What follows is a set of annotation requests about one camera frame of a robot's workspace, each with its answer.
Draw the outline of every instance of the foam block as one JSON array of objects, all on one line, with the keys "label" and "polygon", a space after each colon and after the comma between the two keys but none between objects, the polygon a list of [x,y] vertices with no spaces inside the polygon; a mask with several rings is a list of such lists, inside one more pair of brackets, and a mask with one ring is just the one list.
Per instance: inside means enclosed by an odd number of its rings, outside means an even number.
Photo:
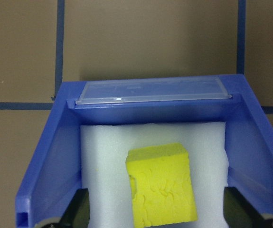
[{"label": "foam block", "polygon": [[198,219],[188,152],[182,144],[129,150],[126,159],[134,228]]},{"label": "foam block", "polygon": [[198,220],[162,227],[228,227],[223,217],[228,171],[225,123],[151,123],[81,126],[82,185],[90,195],[89,228],[133,227],[130,180],[125,167],[128,151],[173,142],[180,142],[189,152]]}]

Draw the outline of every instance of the white foam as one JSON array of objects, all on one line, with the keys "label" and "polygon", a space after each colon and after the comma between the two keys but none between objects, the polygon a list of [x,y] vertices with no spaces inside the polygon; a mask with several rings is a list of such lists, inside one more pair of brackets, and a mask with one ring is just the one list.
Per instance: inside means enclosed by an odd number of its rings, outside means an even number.
[{"label": "white foam", "polygon": [[90,194],[89,228],[133,228],[128,151],[180,142],[189,152],[198,221],[167,228],[227,228],[223,190],[228,159],[225,123],[163,123],[81,126],[82,183]]}]

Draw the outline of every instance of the plastic bin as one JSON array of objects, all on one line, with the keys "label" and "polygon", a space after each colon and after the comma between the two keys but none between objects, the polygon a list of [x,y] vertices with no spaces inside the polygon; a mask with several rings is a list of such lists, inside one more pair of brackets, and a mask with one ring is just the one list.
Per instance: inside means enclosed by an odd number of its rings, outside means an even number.
[{"label": "plastic bin", "polygon": [[228,185],[273,214],[273,129],[243,75],[65,82],[16,196],[17,227],[60,217],[81,187],[81,125],[198,121],[226,122]]}]

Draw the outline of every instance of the foam cube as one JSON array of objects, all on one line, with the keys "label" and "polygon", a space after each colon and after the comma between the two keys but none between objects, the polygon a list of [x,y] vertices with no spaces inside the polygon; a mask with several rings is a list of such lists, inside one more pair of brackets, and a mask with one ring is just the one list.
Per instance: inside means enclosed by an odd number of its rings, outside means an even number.
[{"label": "foam cube", "polygon": [[135,228],[197,220],[187,150],[180,143],[130,150]]}]

